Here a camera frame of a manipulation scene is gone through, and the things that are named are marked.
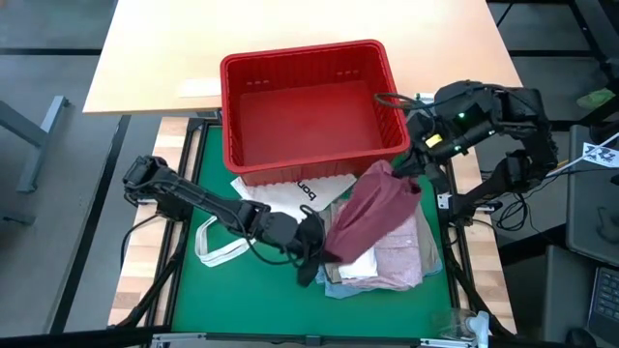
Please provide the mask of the maroon garment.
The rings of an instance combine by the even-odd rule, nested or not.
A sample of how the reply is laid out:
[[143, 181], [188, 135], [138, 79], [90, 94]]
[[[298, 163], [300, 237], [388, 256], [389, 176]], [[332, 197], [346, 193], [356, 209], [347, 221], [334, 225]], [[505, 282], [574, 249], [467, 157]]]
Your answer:
[[324, 263], [349, 264], [414, 215], [422, 189], [379, 160], [358, 179], [326, 236]]

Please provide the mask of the grey beige garment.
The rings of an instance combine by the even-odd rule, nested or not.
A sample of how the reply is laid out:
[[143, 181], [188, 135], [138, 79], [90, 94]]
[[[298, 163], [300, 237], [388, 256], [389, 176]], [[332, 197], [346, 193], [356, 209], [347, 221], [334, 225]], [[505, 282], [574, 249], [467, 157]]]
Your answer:
[[[429, 224], [425, 218], [423, 213], [423, 209], [420, 204], [417, 205], [415, 213], [413, 214], [417, 221], [417, 235], [419, 240], [419, 247], [421, 256], [426, 259], [431, 255], [437, 254], [439, 256], [438, 248], [436, 242], [434, 241], [434, 237], [432, 235]], [[328, 278], [326, 270], [323, 270], [326, 274], [327, 279], [332, 283], [344, 283], [348, 281], [355, 281], [361, 279], [341, 279], [340, 282], [334, 282], [332, 278]]]

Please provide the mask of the silver aluminium bar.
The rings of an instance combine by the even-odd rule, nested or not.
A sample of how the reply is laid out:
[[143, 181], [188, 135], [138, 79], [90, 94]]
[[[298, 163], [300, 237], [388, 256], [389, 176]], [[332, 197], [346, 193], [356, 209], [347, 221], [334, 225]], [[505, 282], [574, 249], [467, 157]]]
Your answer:
[[433, 348], [478, 348], [477, 342], [466, 340], [450, 340], [441, 338], [414, 337], [361, 337], [361, 336], [328, 336], [328, 335], [295, 335], [295, 334], [232, 334], [232, 333], [156, 333], [152, 341], [156, 343], [171, 343], [177, 341], [240, 341], [269, 342], [273, 344], [295, 343], [306, 347], [320, 347], [328, 344], [380, 344], [405, 345], [410, 347]]

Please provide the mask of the white printed tote bag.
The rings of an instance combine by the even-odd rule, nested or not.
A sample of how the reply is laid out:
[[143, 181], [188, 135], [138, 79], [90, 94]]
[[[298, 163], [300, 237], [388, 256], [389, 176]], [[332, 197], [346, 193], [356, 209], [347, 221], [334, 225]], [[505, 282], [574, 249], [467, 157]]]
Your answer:
[[[356, 181], [354, 175], [347, 174], [299, 182], [248, 186], [238, 177], [230, 185], [242, 199], [264, 203], [271, 207], [272, 212], [286, 213], [301, 222], [305, 215], [300, 209], [302, 205], [307, 205], [317, 213], [321, 213], [350, 189]], [[247, 241], [241, 237], [218, 249], [210, 250], [208, 247], [209, 228], [219, 224], [216, 217], [209, 217], [195, 232], [194, 253], [200, 262], [209, 268], [217, 267], [242, 255], [256, 242], [256, 239]]]

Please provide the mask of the white paper label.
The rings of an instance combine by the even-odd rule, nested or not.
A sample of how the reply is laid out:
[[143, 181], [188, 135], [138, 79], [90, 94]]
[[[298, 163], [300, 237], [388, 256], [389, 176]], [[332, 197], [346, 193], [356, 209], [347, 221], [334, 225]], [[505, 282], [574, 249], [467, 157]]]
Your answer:
[[219, 78], [190, 78], [184, 80], [177, 89], [180, 98], [208, 98], [221, 95]]

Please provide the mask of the black metal table frame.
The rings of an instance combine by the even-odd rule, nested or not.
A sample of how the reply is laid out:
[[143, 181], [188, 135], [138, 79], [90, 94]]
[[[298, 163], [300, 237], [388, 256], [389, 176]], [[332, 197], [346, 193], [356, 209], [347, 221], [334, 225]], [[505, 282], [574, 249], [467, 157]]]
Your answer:
[[[164, 117], [161, 120], [152, 154], [161, 156], [179, 168], [189, 178], [196, 173], [198, 147], [204, 143], [208, 130], [203, 119]], [[469, 258], [472, 281], [489, 309], [500, 323], [516, 332], [510, 297], [500, 264], [495, 232], [490, 216], [475, 215], [475, 222], [462, 233], [452, 231], [457, 238], [453, 246], [459, 263]], [[127, 241], [127, 254], [120, 273], [108, 322], [117, 324], [145, 295], [147, 288], [161, 272], [164, 263], [176, 247], [182, 226], [167, 225], [162, 218], [153, 219], [134, 230]]]

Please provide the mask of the person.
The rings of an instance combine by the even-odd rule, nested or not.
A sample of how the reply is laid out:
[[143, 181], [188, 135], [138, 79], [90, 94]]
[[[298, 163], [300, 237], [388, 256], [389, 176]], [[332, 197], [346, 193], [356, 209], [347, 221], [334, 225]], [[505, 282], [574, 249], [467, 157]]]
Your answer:
[[606, 88], [619, 95], [619, 57], [606, 58], [600, 68], [607, 79]]

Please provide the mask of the green shoe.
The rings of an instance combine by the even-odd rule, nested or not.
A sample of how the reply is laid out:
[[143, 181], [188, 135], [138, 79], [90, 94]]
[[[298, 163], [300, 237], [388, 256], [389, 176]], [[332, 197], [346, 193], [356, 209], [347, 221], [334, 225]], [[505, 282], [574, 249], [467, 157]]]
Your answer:
[[615, 93], [608, 88], [602, 88], [580, 97], [576, 104], [587, 110], [594, 110], [615, 97]]

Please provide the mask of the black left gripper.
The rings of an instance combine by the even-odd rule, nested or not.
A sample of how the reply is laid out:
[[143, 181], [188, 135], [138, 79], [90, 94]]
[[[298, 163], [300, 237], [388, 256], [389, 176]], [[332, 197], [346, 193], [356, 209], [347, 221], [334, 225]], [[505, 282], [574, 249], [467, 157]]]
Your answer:
[[300, 222], [293, 246], [289, 250], [289, 260], [297, 270], [297, 283], [309, 286], [315, 279], [322, 263], [325, 243], [325, 227], [322, 217], [311, 207], [301, 207], [306, 217]]

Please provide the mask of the red plastic laundry basket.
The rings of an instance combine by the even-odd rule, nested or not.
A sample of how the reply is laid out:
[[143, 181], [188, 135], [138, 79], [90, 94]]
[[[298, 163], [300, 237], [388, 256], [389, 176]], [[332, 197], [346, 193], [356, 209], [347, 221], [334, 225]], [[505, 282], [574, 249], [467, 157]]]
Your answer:
[[376, 40], [237, 53], [221, 61], [223, 162], [250, 186], [363, 174], [410, 146]]

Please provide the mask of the light blue towel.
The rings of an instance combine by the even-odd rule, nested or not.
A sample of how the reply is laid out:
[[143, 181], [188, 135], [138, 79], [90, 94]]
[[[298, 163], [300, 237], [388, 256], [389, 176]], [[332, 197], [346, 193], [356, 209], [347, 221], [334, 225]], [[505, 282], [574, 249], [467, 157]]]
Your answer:
[[[421, 256], [422, 261], [422, 269], [423, 269], [423, 280], [425, 276], [434, 276], [440, 273], [443, 269], [443, 263], [440, 257], [437, 254], [431, 255], [429, 258], [424, 259]], [[344, 283], [332, 283], [330, 282], [324, 271], [320, 271], [316, 276], [316, 282], [318, 284], [323, 284], [325, 287], [325, 295], [327, 297], [335, 298], [335, 299], [344, 299], [347, 297], [355, 296], [362, 292], [367, 292], [371, 290], [377, 289], [362, 289], [357, 288], [350, 285], [348, 281]]]

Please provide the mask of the small white cloth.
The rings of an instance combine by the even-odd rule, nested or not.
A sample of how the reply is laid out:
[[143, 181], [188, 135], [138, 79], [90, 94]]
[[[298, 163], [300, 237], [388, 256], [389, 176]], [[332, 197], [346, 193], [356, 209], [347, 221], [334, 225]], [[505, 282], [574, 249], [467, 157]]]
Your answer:
[[353, 263], [340, 265], [339, 275], [342, 279], [369, 278], [377, 276], [377, 261], [374, 247], [366, 250]]

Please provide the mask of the pale pink garment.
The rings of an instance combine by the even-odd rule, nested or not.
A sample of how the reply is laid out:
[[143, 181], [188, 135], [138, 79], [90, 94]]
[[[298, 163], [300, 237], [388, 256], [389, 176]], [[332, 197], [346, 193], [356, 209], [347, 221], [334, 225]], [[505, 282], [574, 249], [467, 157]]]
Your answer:
[[374, 245], [377, 275], [350, 282], [362, 289], [406, 291], [423, 282], [417, 221], [414, 215]]

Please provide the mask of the black metal desk frame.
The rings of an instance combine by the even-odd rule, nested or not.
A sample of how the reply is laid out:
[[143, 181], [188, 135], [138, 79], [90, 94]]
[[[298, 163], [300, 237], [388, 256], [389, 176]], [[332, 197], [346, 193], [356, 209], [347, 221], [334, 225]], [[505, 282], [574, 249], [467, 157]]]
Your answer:
[[[509, 49], [510, 56], [512, 58], [592, 58], [598, 63], [600, 71], [608, 80], [607, 87], [619, 88], [619, 77], [616, 77], [612, 71], [610, 58], [602, 52], [575, 0], [486, 0], [486, 2], [489, 4], [507, 4], [506, 10], [496, 22], [496, 27], [500, 26], [513, 5], [567, 6], [582, 37], [587, 42], [587, 49]], [[619, 111], [619, 95], [615, 94], [578, 121], [556, 120], [552, 121], [551, 124], [555, 131], [568, 131], [576, 125], [585, 127], [607, 126], [609, 122], [606, 119], [617, 111]]]

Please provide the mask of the grey plastic cabinet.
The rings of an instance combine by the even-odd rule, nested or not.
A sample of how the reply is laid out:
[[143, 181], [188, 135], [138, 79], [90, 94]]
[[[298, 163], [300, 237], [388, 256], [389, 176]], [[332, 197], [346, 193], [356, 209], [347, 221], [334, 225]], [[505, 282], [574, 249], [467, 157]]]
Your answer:
[[[580, 254], [619, 267], [619, 168], [585, 161], [584, 142], [595, 144], [584, 126], [570, 130], [567, 245]], [[619, 144], [603, 147], [619, 150]]]

